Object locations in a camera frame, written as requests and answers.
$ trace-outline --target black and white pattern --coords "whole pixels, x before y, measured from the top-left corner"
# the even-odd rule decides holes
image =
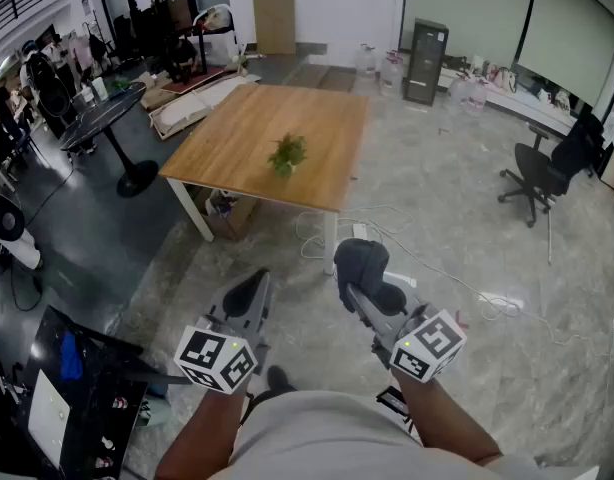
[[[405,352],[402,348],[396,352],[396,357],[392,364],[418,380],[422,379],[427,370],[429,370],[429,365],[425,361],[414,357],[409,352]]]
[[[181,361],[210,370],[220,354],[225,338],[195,331],[180,356]]]
[[[461,337],[445,322],[441,315],[414,334],[432,356],[440,359],[461,341]]]
[[[249,355],[246,348],[242,348],[238,354],[236,354],[227,366],[225,366],[220,374],[225,379],[225,382],[230,388],[236,386],[241,379],[249,373],[254,367],[254,360]]]
[[[445,368],[445,366],[447,366],[449,363],[451,363],[454,360],[454,357],[456,357],[456,355],[458,354],[458,352],[460,352],[460,349],[457,348],[456,350],[454,350],[451,354],[449,354],[445,359],[443,359],[438,366],[436,366],[436,369],[434,370],[434,373],[431,374],[432,377],[435,377],[436,375],[438,375],[441,371],[443,371],[443,369]]]
[[[218,391],[224,391],[223,388],[220,387],[220,384],[216,382],[216,380],[208,373],[199,372],[196,370],[192,370],[187,366],[181,366],[184,372],[189,376],[189,379],[201,386],[205,386],[207,388],[215,389]]]

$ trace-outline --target white marker cube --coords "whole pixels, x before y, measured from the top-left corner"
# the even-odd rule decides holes
[[[466,341],[460,326],[443,309],[396,342],[389,364],[427,382],[453,361]]]
[[[194,384],[230,395],[258,362],[247,340],[187,326],[174,362]]]

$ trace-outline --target gray tile floor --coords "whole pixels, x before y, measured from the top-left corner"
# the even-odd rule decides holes
[[[299,51],[297,56],[253,60],[250,71],[263,76],[266,83],[279,84],[304,54]],[[131,79],[145,69],[142,64],[123,76]],[[112,128],[132,160],[152,159],[159,165],[193,129],[163,142],[150,128],[149,117],[140,105]],[[17,196],[27,219],[70,173],[66,155],[51,132],[40,128],[34,139],[49,166],[29,153],[29,169],[14,171],[19,179]],[[10,273],[0,273],[0,360],[6,370],[16,361],[23,365],[27,361],[48,304],[83,325],[113,333],[167,233],[185,218],[176,196],[160,178],[137,197],[118,197],[116,182],[123,173],[122,164],[104,136],[96,141],[95,155],[75,159],[74,174],[29,226],[45,263],[39,274],[44,293],[38,307],[28,313],[18,311],[12,300]],[[29,307],[37,297],[31,280],[17,269],[15,283],[19,305]]]
[[[547,219],[528,229],[526,200],[501,205],[496,196],[515,188],[498,172],[515,169],[516,142],[533,143],[522,121],[486,109],[480,119],[449,120],[433,109],[371,97],[360,177],[348,208],[391,205],[413,223],[396,235],[428,265],[478,291],[507,297],[550,322],[556,341],[581,334],[567,346],[552,343],[547,327],[526,315],[499,315],[460,284],[414,260],[385,239],[390,270],[413,277],[422,298],[469,326],[461,356],[441,376],[457,401],[499,441],[503,451],[525,450],[550,465],[601,465],[614,471],[614,192],[578,175],[552,212],[553,262],[547,263]],[[555,142],[544,144],[544,151]],[[319,261],[300,257],[300,210],[265,203],[240,243],[204,243],[186,217],[173,227],[125,312],[118,335],[149,350],[162,370],[182,329],[207,310],[214,290],[252,265],[275,276],[275,306],[266,327],[279,364],[300,389],[340,390],[372,396],[389,374],[370,353],[371,334],[338,300],[335,280]],[[350,212],[388,228],[406,219],[388,209]],[[301,236],[320,232],[319,218],[301,219]],[[340,236],[348,236],[342,228]],[[321,253],[315,245],[307,255]],[[134,433],[127,464],[146,477],[191,416],[203,392],[172,387],[172,420]]]

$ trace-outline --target black filing cabinet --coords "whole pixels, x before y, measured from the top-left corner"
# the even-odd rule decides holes
[[[405,81],[406,100],[426,105],[434,103],[448,35],[449,29],[445,25],[416,19]]]

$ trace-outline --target white table leg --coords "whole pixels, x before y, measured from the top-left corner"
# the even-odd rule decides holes
[[[324,212],[325,227],[325,274],[330,276],[334,273],[334,253],[336,252],[336,239],[338,238],[338,214]]]
[[[0,170],[0,181],[2,181],[5,185],[7,185],[7,188],[9,190],[11,190],[12,192],[16,192],[16,189],[14,188],[14,186],[11,184],[11,182],[7,179],[7,176],[5,176],[3,174],[3,171]]]
[[[192,198],[189,197],[189,194],[185,189],[185,185],[178,180],[172,180],[170,178],[167,178],[167,181],[169,182],[171,189],[174,191],[174,194],[178,196],[180,204],[183,205],[183,208],[187,211],[187,214],[191,220],[194,222],[194,224],[196,224],[198,231],[200,231],[200,234],[203,235],[203,238],[208,242],[213,242],[214,234],[211,232],[211,229],[209,229],[209,226],[207,226],[205,219],[203,219],[203,216],[198,211],[198,208],[196,208],[196,204]]]

